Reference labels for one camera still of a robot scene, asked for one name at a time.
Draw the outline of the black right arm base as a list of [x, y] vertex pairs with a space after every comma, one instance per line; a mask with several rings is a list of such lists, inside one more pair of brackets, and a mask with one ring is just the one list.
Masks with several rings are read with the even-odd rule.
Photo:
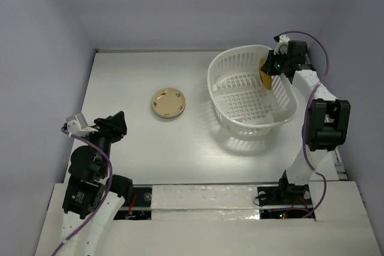
[[314, 218], [311, 197], [303, 194], [282, 194], [277, 186], [260, 186], [253, 204], [259, 208], [260, 219], [300, 219]]

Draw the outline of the lime green plate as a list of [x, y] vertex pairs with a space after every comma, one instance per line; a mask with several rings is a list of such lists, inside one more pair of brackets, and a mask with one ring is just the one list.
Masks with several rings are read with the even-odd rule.
[[174, 105], [157, 105], [152, 107], [155, 114], [164, 119], [173, 119], [181, 115], [186, 105], [174, 106]]

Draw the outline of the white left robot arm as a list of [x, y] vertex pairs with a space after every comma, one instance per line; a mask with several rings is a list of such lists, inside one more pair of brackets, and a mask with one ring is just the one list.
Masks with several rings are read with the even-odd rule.
[[78, 113], [61, 131], [83, 144], [71, 153], [62, 203], [60, 243], [53, 255], [99, 255], [117, 211], [131, 202], [133, 181], [113, 173], [112, 144], [127, 134], [124, 112], [97, 118], [92, 125]]

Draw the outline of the beige speckled plate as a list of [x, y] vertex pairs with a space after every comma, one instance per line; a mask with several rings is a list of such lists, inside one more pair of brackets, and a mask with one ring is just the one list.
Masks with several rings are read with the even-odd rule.
[[156, 92], [151, 101], [152, 107], [158, 104], [182, 106], [186, 105], [186, 98], [179, 89], [163, 88]]

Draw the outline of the mustard yellow plate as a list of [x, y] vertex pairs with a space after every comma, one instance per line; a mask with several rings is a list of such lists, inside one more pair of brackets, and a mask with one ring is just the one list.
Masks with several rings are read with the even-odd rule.
[[272, 89], [272, 77], [262, 71], [262, 67], [265, 65], [265, 63], [265, 58], [262, 58], [259, 62], [259, 76], [264, 87], [270, 91]]

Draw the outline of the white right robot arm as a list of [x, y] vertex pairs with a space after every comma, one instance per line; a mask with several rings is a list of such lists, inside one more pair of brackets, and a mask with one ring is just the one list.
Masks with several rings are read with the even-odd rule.
[[316, 69], [307, 62], [307, 43], [287, 35], [274, 38], [277, 45], [260, 65], [262, 83], [273, 76], [284, 76], [304, 97], [307, 104], [302, 125], [302, 147], [293, 164], [283, 172], [276, 186], [260, 187], [258, 205], [293, 205], [309, 192], [309, 182], [317, 174], [322, 159], [344, 144], [351, 105], [339, 100], [322, 84]]

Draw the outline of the white plastic dish rack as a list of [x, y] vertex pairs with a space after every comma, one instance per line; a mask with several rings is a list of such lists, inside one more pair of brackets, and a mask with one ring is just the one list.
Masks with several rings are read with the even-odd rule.
[[207, 86], [221, 124], [242, 136], [261, 136], [281, 128], [298, 112], [298, 99], [285, 76], [264, 87], [260, 61], [270, 48], [247, 45], [226, 50], [210, 63]]

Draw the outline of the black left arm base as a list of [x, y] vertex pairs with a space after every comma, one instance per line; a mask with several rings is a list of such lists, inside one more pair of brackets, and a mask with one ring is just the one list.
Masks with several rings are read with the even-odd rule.
[[117, 211], [114, 220], [151, 220], [152, 186], [134, 186], [130, 202]]

